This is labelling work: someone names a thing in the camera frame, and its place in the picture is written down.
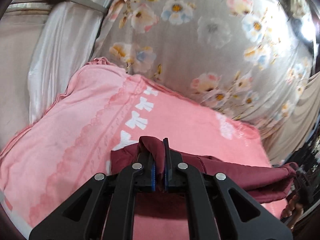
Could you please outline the person's right hand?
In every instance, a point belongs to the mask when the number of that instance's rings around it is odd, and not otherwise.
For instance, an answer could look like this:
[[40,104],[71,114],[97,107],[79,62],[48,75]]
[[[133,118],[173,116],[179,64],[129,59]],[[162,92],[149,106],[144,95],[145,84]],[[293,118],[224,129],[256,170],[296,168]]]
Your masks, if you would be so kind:
[[300,196],[295,194],[281,212],[281,218],[289,218],[287,227],[292,231],[295,224],[304,213],[303,205],[299,202]]

